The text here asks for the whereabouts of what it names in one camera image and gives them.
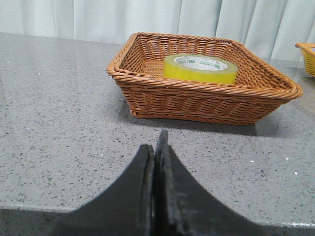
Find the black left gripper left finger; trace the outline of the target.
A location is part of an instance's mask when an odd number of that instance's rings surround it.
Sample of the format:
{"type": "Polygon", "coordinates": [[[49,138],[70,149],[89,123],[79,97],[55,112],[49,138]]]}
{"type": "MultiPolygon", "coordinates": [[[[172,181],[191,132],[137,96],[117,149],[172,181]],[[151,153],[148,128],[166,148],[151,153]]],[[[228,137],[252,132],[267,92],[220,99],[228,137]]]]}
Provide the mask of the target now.
{"type": "Polygon", "coordinates": [[[55,236],[150,236],[154,151],[141,145],[124,172],[98,197],[68,213],[55,236]]]}

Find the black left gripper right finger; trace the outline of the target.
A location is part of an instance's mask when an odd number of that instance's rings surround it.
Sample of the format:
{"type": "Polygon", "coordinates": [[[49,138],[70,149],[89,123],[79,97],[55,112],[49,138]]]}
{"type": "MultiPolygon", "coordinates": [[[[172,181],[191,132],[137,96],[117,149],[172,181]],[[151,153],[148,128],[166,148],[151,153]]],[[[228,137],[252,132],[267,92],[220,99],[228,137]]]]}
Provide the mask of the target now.
{"type": "Polygon", "coordinates": [[[205,190],[182,164],[162,130],[155,156],[157,236],[265,236],[264,228],[205,190]]]}

